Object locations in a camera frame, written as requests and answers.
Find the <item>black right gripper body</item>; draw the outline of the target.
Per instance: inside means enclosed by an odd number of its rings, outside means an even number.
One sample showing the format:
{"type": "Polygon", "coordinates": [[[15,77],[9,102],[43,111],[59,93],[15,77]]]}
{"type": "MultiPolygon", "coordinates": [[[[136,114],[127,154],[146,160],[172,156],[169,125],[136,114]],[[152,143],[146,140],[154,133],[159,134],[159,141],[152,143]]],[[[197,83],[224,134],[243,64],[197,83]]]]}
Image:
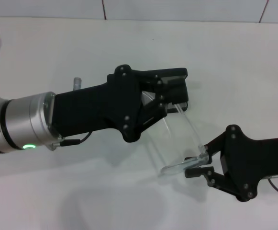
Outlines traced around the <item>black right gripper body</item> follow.
{"type": "Polygon", "coordinates": [[[278,138],[251,139],[238,125],[229,125],[221,163],[236,186],[237,199],[249,201],[257,196],[261,180],[278,176],[278,138]]]}

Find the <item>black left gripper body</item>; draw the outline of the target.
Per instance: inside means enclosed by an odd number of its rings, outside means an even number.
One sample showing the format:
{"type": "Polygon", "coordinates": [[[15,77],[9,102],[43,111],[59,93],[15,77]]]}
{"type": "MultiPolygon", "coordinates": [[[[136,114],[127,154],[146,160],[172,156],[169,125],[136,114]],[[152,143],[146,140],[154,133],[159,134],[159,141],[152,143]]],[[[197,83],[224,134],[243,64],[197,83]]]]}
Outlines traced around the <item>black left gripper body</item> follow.
{"type": "Polygon", "coordinates": [[[126,142],[136,142],[141,105],[139,81],[129,65],[121,65],[104,84],[57,94],[52,128],[63,137],[112,128],[126,142]]]}

